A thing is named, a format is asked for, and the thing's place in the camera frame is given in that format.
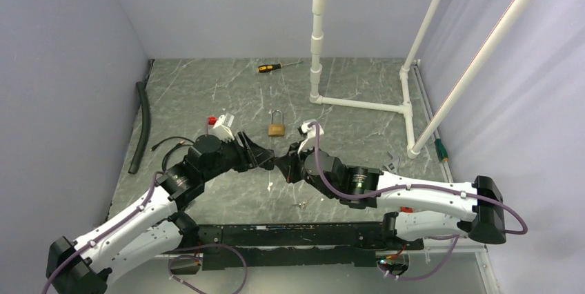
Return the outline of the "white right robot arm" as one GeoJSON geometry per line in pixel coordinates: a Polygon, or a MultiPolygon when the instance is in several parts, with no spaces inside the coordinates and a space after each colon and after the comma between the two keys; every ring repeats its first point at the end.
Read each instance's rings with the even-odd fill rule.
{"type": "Polygon", "coordinates": [[[506,242],[503,196],[492,178],[445,183],[402,177],[363,166],[349,166],[324,151],[275,159],[288,183],[301,180],[350,208],[381,208],[390,224],[380,230],[389,249],[423,237],[463,235],[483,244],[506,242]]]}

